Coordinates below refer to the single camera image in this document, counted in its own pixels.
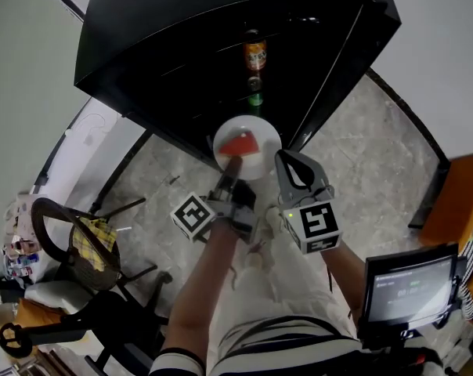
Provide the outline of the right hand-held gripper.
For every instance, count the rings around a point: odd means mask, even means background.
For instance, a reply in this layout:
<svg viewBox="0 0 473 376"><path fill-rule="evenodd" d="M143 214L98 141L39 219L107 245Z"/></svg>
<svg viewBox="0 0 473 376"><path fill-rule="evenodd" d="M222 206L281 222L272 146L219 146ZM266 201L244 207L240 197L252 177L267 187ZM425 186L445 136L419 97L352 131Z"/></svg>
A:
<svg viewBox="0 0 473 376"><path fill-rule="evenodd" d="M341 217L334 188L326 186L326 173L312 158L292 150L278 150L275 167L280 193L293 197L296 190L318 190L283 204L285 226L303 255L336 248L341 242Z"/></svg>

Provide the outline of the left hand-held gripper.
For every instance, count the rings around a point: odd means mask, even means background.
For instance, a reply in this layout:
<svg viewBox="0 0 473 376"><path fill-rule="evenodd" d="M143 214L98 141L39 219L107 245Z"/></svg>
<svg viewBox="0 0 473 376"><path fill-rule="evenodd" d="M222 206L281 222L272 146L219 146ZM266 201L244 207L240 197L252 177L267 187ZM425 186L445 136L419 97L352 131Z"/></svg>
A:
<svg viewBox="0 0 473 376"><path fill-rule="evenodd" d="M211 224L227 221L245 243L255 235L258 216L255 214L256 194L240 177L243 159L232 156L218 185L206 196L190 193L170 214L173 223L192 242L206 242Z"/></svg>

